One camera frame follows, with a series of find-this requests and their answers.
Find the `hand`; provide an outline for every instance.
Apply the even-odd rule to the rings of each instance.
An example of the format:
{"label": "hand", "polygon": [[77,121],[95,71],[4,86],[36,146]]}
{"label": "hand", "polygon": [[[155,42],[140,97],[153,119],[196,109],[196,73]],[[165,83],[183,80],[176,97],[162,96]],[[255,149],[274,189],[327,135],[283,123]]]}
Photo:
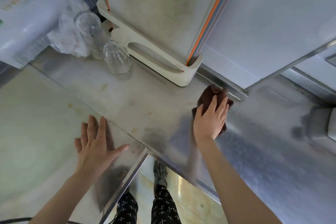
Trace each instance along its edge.
{"label": "hand", "polygon": [[194,120],[194,136],[198,146],[205,141],[214,140],[222,130],[228,115],[229,105],[227,101],[228,97],[225,97],[216,110],[217,96],[214,95],[208,110],[203,115],[203,104],[197,108]]}
{"label": "hand", "polygon": [[90,115],[88,123],[82,123],[81,137],[75,138],[75,148],[78,153],[76,173],[95,181],[129,145],[107,150],[106,119],[102,116],[98,126],[96,118]]}

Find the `plastic bag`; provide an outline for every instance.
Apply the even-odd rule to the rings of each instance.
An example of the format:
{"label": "plastic bag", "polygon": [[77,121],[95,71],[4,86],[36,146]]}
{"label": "plastic bag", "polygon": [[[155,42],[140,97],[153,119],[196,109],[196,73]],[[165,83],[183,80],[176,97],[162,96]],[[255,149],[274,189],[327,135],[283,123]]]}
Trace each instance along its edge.
{"label": "plastic bag", "polygon": [[89,6],[83,0],[68,0],[61,9],[58,18],[58,28],[47,34],[51,44],[57,52],[71,54],[75,57],[90,56],[90,49],[77,30],[74,18],[79,12],[88,11]]}

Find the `shoe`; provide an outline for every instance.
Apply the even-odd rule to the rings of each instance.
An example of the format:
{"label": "shoe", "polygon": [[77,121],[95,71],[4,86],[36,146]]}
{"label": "shoe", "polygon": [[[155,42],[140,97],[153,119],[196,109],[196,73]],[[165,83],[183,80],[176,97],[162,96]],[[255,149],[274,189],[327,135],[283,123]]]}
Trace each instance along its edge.
{"label": "shoe", "polygon": [[157,185],[167,187],[166,177],[168,175],[167,168],[160,161],[155,161],[153,168],[155,182],[154,182],[154,194]]}

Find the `white cutting board stand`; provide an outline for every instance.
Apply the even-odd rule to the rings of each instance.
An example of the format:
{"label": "white cutting board stand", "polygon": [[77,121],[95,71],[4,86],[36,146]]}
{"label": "white cutting board stand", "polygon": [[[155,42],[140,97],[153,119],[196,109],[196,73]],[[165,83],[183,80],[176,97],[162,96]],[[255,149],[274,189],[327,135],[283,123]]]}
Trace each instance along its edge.
{"label": "white cutting board stand", "polygon": [[[166,77],[168,80],[174,82],[178,86],[184,87],[187,86],[191,79],[194,77],[199,65],[202,63],[203,56],[199,54],[197,60],[191,66],[186,66],[169,55],[166,51],[158,47],[153,41],[148,37],[144,36],[140,32],[136,31],[126,22],[122,21],[120,18],[112,14],[106,4],[105,0],[98,0],[97,7],[99,13],[108,19],[110,22],[119,28],[115,28],[111,32],[112,40],[120,43],[122,46],[125,46],[128,50],[128,53],[149,66],[151,69]],[[163,59],[170,62],[173,66],[178,67],[180,70],[174,70],[170,67],[167,67],[157,60],[153,59],[144,52],[129,46],[130,43],[142,44],[145,47],[151,49],[160,55]]]}

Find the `patterned pants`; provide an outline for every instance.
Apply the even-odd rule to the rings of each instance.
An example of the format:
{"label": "patterned pants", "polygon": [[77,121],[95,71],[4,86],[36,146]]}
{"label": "patterned pants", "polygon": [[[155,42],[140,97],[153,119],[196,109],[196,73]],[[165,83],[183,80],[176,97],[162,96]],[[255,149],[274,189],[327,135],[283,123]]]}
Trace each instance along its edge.
{"label": "patterned pants", "polygon": [[[174,200],[166,187],[157,185],[152,207],[152,224],[181,224]],[[124,194],[118,202],[113,224],[136,224],[138,204],[131,193]]]}

